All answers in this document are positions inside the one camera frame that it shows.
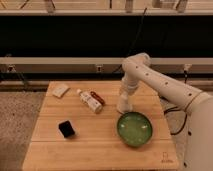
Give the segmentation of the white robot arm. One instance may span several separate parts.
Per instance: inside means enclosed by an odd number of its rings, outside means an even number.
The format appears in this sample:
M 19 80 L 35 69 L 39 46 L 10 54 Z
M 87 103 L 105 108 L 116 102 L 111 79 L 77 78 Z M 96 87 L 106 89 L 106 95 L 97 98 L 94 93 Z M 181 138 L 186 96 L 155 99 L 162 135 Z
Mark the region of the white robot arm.
M 183 171 L 213 171 L 213 95 L 150 68 L 146 53 L 125 58 L 117 110 L 132 111 L 129 96 L 143 81 L 182 109 L 190 118 Z

